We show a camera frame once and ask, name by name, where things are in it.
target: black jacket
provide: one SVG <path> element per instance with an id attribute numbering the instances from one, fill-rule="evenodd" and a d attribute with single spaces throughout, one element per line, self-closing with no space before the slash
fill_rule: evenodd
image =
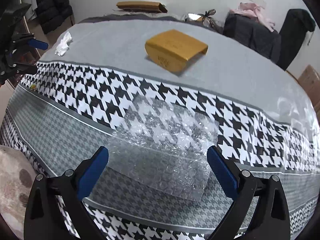
<path id="1" fill-rule="evenodd" d="M 313 32 L 316 23 L 310 14 L 303 9 L 290 9 L 282 25 L 281 51 L 277 65 L 286 70 L 298 54 L 307 31 Z"/>
<path id="2" fill-rule="evenodd" d="M 55 30 L 72 15 L 69 0 L 37 0 L 37 18 L 44 34 Z"/>

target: black fabric cover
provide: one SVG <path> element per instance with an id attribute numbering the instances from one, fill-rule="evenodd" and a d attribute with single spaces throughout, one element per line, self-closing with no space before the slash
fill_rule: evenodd
<path id="1" fill-rule="evenodd" d="M 290 9 L 288 11 L 280 31 L 281 52 L 277 62 L 280 68 L 287 69 L 298 54 L 307 31 L 313 32 L 315 27 L 315 21 L 306 10 Z"/>
<path id="2" fill-rule="evenodd" d="M 44 34 L 55 30 L 72 15 L 69 0 L 37 0 L 36 14 Z"/>
<path id="3" fill-rule="evenodd" d="M 280 56 L 281 36 L 262 24 L 239 14 L 229 14 L 223 35 L 233 38 L 276 63 Z"/>

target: brown spot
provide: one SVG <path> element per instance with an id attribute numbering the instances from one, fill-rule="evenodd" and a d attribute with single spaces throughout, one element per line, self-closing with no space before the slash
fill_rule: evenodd
<path id="1" fill-rule="evenodd" d="M 19 172 L 19 179 L 20 179 L 23 186 L 25 186 L 27 188 L 30 188 L 32 186 L 31 176 L 30 176 L 29 172 L 27 172 L 25 169 L 22 169 Z"/>
<path id="2" fill-rule="evenodd" d="M 28 198 L 29 197 L 26 194 L 22 193 L 22 194 L 19 195 L 19 200 L 21 201 L 22 206 L 27 207 Z"/>

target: black puffer jacket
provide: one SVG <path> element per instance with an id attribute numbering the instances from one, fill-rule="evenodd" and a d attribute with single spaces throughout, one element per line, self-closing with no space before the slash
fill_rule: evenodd
<path id="1" fill-rule="evenodd" d="M 69 0 L 37 0 L 36 14 L 44 34 L 55 30 L 72 15 Z"/>

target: brown cardboard box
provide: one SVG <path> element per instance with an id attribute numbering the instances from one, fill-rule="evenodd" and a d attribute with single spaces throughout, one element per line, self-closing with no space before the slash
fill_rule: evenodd
<path id="1" fill-rule="evenodd" d="M 309 96 L 315 107 L 320 102 L 320 76 L 310 65 L 306 67 L 298 79 L 300 86 Z"/>
<path id="2" fill-rule="evenodd" d="M 146 41 L 146 52 L 153 62 L 171 71 L 181 72 L 198 54 L 206 54 L 208 45 L 177 30 L 170 30 Z"/>
<path id="3" fill-rule="evenodd" d="M 117 7 L 121 10 L 144 11 L 144 12 L 162 12 L 167 13 L 168 10 L 159 2 L 145 1 L 128 1 L 118 2 Z"/>

